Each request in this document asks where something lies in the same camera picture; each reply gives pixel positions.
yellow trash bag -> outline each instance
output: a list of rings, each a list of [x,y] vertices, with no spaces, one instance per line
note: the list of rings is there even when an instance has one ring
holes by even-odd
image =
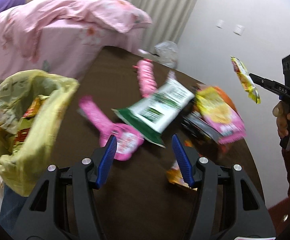
[[[18,72],[0,85],[0,175],[21,196],[28,196],[50,164],[66,107],[78,88],[73,78],[42,70]],[[49,96],[39,109],[24,144],[13,152],[18,121],[38,95]]]

silver screw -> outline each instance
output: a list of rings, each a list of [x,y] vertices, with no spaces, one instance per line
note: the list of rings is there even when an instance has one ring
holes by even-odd
[[[55,169],[56,169],[56,166],[54,164],[48,166],[47,168],[48,171],[55,171]]]
[[[235,169],[236,171],[241,171],[241,166],[240,166],[239,164],[235,164],[235,165],[234,165],[234,169]]]
[[[200,162],[200,163],[203,163],[203,164],[206,164],[206,163],[208,163],[208,159],[205,158],[205,157],[200,157],[200,158],[199,158],[199,162]]]
[[[287,219],[288,219],[288,215],[284,215],[282,221],[286,222]]]
[[[88,165],[88,164],[91,163],[91,159],[90,159],[90,158],[85,158],[85,159],[82,160],[82,163],[83,163],[84,165]]]

dark brown table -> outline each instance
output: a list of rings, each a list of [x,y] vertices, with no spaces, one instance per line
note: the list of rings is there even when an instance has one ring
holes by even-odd
[[[120,120],[111,111],[112,108],[124,108],[141,99],[137,73],[132,67],[140,59],[123,49],[103,48],[91,64],[65,113],[54,146],[52,163],[59,167],[71,166],[89,157],[99,146],[99,132],[76,112],[81,96],[92,95],[99,108],[114,122]],[[163,85],[168,71],[168,67],[154,63],[158,86]],[[197,80],[180,72],[176,73],[176,77],[187,88],[197,83]],[[130,160],[114,160],[106,184],[94,191],[100,220],[108,240],[181,238],[189,221],[195,191],[170,184],[165,176],[175,160],[171,148],[172,135],[182,134],[179,123],[180,117],[177,117],[164,131],[162,139],[166,149],[145,141]],[[220,161],[215,158],[215,150],[200,151],[218,165],[242,165],[263,196],[254,160],[244,140],[235,142]],[[214,230],[217,230],[221,214],[221,189],[219,193]],[[72,201],[71,198],[68,199],[68,213],[73,222]],[[71,225],[71,230],[75,233],[75,225]]]

hand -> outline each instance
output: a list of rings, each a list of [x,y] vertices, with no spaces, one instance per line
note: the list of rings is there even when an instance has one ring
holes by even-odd
[[[280,138],[284,138],[288,135],[287,120],[290,121],[290,113],[286,114],[286,108],[288,108],[286,103],[280,101],[272,110],[272,114],[277,117],[276,124],[278,127],[278,135]]]

jeans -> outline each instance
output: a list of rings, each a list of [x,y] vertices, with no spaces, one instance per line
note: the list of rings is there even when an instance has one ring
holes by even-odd
[[[27,197],[15,193],[7,185],[4,186],[4,194],[0,211],[0,225],[11,235],[18,215],[23,208]]]

